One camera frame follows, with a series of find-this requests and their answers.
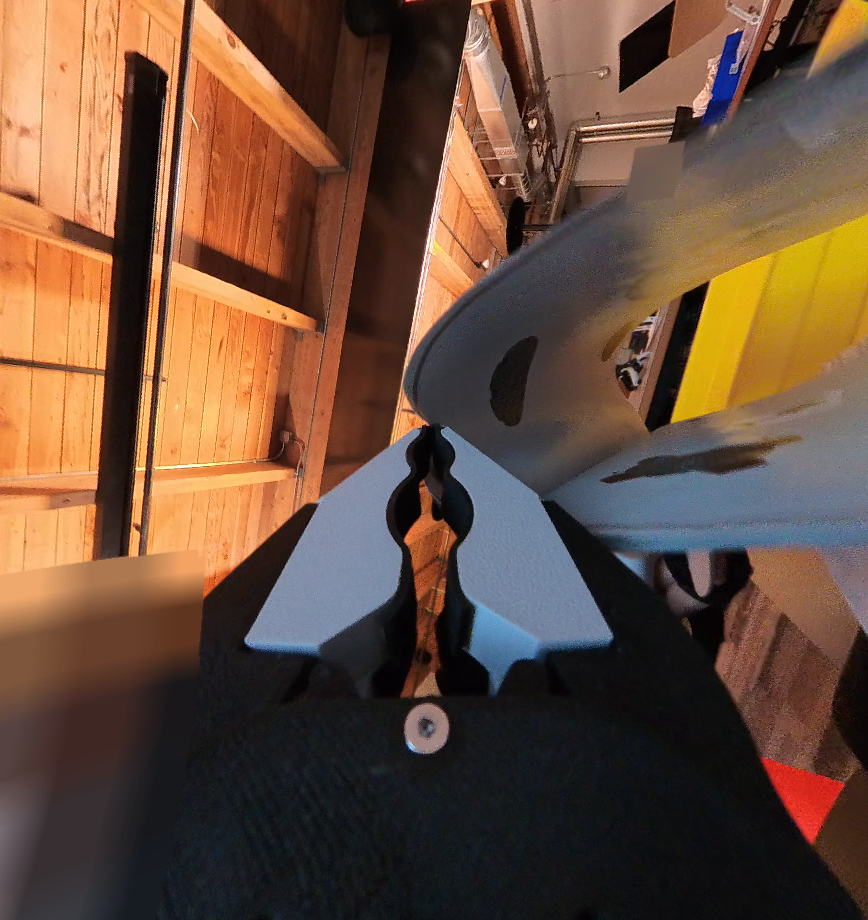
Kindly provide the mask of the blue bin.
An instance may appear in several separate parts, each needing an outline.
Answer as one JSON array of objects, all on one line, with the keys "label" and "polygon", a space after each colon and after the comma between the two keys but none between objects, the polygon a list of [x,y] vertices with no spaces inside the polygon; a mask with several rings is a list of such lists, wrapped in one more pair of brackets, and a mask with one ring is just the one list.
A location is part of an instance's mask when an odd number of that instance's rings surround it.
[{"label": "blue bin", "polygon": [[727,36],[719,58],[711,98],[702,117],[702,127],[711,127],[727,119],[727,111],[739,87],[748,47],[743,30]]}]

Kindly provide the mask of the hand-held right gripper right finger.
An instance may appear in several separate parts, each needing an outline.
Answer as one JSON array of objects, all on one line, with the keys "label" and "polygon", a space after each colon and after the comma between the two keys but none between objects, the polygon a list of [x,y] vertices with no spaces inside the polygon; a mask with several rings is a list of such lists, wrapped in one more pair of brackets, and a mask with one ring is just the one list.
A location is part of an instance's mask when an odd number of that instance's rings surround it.
[{"label": "hand-held right gripper right finger", "polygon": [[449,428],[449,484],[472,503],[456,552],[459,587],[473,608],[462,646],[488,673],[494,696],[518,661],[604,649],[612,631],[539,496]]}]

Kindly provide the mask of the yellow plastic bin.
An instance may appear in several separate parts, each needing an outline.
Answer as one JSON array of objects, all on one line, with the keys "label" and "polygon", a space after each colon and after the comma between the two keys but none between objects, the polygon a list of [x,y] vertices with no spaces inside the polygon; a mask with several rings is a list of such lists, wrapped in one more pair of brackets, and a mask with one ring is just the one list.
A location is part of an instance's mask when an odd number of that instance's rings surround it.
[{"label": "yellow plastic bin", "polygon": [[868,215],[710,283],[671,420],[785,391],[868,335]]}]

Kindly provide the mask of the black floor pole stand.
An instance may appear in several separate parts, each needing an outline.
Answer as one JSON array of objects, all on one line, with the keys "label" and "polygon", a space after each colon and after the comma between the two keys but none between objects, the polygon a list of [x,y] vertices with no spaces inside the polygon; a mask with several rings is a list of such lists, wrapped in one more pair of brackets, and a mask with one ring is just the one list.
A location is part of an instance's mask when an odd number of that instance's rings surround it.
[{"label": "black floor pole stand", "polygon": [[520,249],[530,236],[548,231],[552,224],[528,223],[529,204],[515,197],[509,207],[506,224],[506,246],[508,255]]}]

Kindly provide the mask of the instruction booklet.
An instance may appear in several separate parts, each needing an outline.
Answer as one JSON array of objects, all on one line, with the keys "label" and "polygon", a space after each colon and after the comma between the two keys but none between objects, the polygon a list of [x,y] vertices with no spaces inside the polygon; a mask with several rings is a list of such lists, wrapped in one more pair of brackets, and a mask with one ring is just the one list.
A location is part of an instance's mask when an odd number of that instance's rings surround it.
[{"label": "instruction booklet", "polygon": [[728,270],[868,214],[868,40],[775,81],[674,194],[572,215],[459,299],[405,393],[616,549],[868,544],[868,339],[808,383],[652,434],[608,358]]}]

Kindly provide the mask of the metal pipe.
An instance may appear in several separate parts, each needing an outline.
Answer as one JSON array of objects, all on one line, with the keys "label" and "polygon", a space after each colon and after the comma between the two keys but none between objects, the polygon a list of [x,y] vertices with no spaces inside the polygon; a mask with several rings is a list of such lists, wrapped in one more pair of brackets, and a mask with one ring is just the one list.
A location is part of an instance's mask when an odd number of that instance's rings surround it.
[{"label": "metal pipe", "polygon": [[676,114],[633,121],[575,121],[566,135],[562,165],[557,173],[554,197],[548,216],[549,223],[556,223],[562,216],[567,190],[577,170],[581,146],[645,139],[668,139],[675,121],[677,121]]}]

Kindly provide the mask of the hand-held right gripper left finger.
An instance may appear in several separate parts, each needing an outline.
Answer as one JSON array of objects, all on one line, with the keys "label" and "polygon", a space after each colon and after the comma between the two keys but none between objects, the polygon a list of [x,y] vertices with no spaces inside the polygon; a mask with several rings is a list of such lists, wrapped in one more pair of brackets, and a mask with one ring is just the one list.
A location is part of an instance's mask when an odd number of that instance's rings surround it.
[{"label": "hand-held right gripper left finger", "polygon": [[422,514],[430,428],[414,430],[328,492],[245,638],[255,650],[342,666],[359,693],[402,695],[417,647],[405,537]]}]

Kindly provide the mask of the orange floor tape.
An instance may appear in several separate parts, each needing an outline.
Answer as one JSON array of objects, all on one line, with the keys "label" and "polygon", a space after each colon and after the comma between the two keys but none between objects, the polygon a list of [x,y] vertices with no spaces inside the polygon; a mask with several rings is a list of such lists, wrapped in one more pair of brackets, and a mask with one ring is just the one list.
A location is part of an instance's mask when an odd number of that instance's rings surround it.
[{"label": "orange floor tape", "polygon": [[829,851],[838,838],[851,830],[857,818],[857,799],[861,771],[847,782],[762,758],[762,765],[773,788],[798,829],[816,850]]}]

